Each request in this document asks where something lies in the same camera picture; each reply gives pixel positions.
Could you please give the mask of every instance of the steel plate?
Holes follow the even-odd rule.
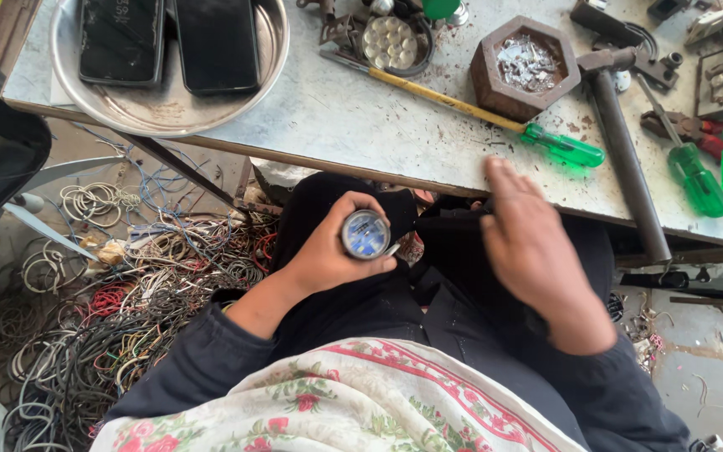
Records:
[[[185,137],[237,118],[256,106],[275,84],[289,49],[283,0],[255,0],[261,88],[255,93],[196,97],[186,91],[177,41],[164,50],[161,85],[152,89],[93,85],[79,79],[79,5],[59,0],[52,15],[49,52],[61,86],[89,116],[130,134]]]

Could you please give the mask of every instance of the cracked phone screen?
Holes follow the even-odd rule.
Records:
[[[150,82],[156,67],[157,0],[84,0],[80,78]]]

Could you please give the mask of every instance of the hexagonal container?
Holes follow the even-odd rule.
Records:
[[[548,91],[527,92],[504,81],[498,55],[507,39],[519,35],[529,36],[554,58],[554,87]],[[521,123],[529,122],[582,80],[568,38],[556,28],[525,16],[517,16],[481,40],[470,63],[470,73],[480,108]]]

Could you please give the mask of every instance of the floral scarf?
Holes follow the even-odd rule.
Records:
[[[92,451],[584,449],[507,388],[409,341],[346,339],[170,416],[106,424]]]

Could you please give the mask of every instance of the phone screen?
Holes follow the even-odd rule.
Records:
[[[84,80],[153,80],[159,45],[156,38],[157,2],[83,1],[79,74]]]
[[[177,0],[183,79],[191,92],[258,86],[251,0]]]

